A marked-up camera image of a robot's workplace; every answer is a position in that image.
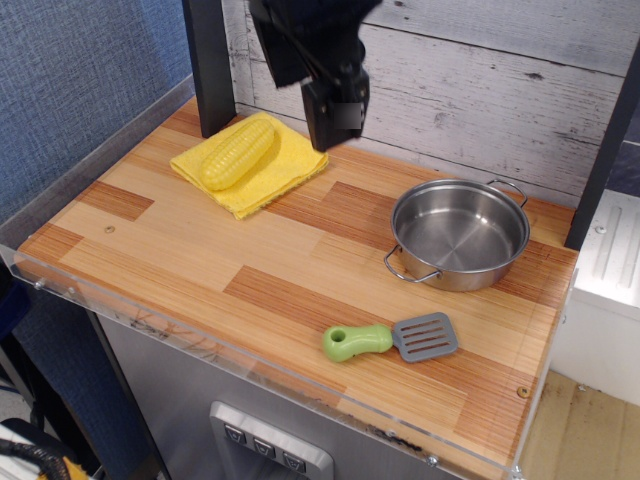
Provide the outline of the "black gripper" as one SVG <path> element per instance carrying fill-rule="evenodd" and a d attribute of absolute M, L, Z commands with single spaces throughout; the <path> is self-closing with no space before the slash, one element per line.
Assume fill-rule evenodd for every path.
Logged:
<path fill-rule="evenodd" d="M 360 25 L 378 1 L 251 1 L 249 10 L 277 88 L 299 83 L 312 146 L 361 137 L 369 75 Z"/>

